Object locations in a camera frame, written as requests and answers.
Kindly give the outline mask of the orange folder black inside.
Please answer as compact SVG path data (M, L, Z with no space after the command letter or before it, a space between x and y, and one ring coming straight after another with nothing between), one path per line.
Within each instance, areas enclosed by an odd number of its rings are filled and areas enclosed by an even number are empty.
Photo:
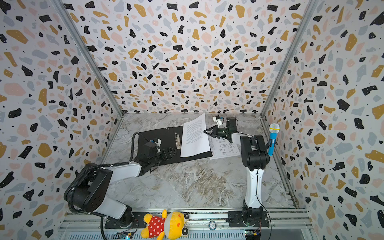
M133 159L143 170L161 165L188 162L213 156L211 151L192 157L181 157L177 140L183 140L183 127L156 129L139 133L138 155Z

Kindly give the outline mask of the paper with technical drawings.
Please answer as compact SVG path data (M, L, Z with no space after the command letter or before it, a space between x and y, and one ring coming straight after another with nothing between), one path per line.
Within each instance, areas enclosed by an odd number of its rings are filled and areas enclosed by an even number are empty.
M230 143L227 140L209 138L209 143L213 154L213 156L210 157L211 160L237 157L241 155L238 145Z

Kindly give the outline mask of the paper with printed text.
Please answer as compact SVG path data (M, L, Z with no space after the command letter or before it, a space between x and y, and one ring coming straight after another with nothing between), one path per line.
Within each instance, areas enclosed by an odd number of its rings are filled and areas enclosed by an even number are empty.
M181 157L192 157L211 151L206 130L206 114L183 124Z

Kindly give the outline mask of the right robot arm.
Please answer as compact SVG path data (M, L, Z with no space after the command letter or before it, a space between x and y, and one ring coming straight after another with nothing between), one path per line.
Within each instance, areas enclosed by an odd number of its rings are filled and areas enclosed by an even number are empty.
M204 130L208 136L227 140L240 146L241 159L247 169L247 192L243 207L240 211L228 212L230 227L253 227L262 225L268 220L267 210L262 204L262 178L267 164L270 162L267 145L262 135L251 135L238 131L238 121L228 117L223 124L223 118L213 117L215 125Z

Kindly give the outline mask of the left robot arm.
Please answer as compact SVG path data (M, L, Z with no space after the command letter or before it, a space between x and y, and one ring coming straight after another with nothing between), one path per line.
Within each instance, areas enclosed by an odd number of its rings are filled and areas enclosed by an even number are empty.
M74 214L89 213L116 224L130 227L134 223L132 208L107 196L111 183L140 177L172 160L177 150L161 147L159 142L150 141L144 145L144 152L123 163L97 165L86 164L67 188L64 199Z

